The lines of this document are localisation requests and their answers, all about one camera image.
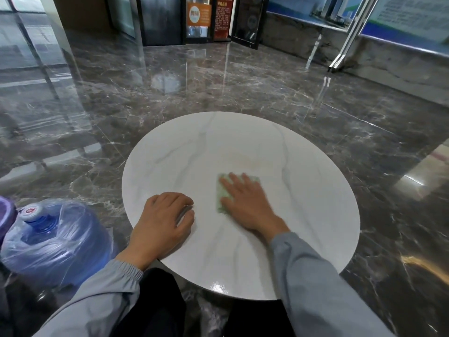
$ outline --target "white marble tabletop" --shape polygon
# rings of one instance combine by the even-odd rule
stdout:
[[[343,174],[316,146],[265,119],[231,112],[189,114],[150,131],[123,172],[134,227],[147,198],[166,191],[194,200],[188,239],[161,260],[187,280],[228,296],[273,300],[266,246],[216,210],[222,172],[258,176],[275,213],[341,272],[357,246],[360,218]]]

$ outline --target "marble floor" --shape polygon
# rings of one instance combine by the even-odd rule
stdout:
[[[18,29],[1,44],[0,195],[77,198],[127,237],[121,175],[145,134],[194,112],[266,118],[325,152],[355,193],[361,235],[342,277],[398,336],[449,335],[448,108],[263,46],[70,33],[63,55],[44,19],[22,21],[35,44]]]

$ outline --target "sleeve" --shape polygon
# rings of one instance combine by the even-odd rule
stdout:
[[[35,337],[109,336],[136,304],[143,272],[119,260],[111,260],[87,279],[74,297],[59,308]]]
[[[334,266],[295,233],[270,243],[278,289],[298,337],[394,336]]]

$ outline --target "dark pants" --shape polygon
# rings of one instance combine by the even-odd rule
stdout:
[[[182,337],[185,302],[175,278],[159,269],[146,272],[136,305],[111,337]],[[235,300],[224,335],[294,337],[280,300]]]

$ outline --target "green cleaning cloth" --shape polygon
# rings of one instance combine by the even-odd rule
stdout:
[[[220,182],[220,179],[224,177],[226,180],[229,181],[229,183],[233,183],[233,181],[229,178],[229,174],[218,174],[217,176],[217,212],[218,213],[225,213],[228,214],[228,211],[226,210],[226,208],[223,207],[223,205],[220,202],[220,199],[222,197],[228,197],[228,198],[232,198],[232,196],[228,193],[228,191],[225,189],[225,187],[223,187],[223,185]],[[257,176],[248,176],[250,178],[251,181],[253,182],[258,182],[260,183],[260,179]]]

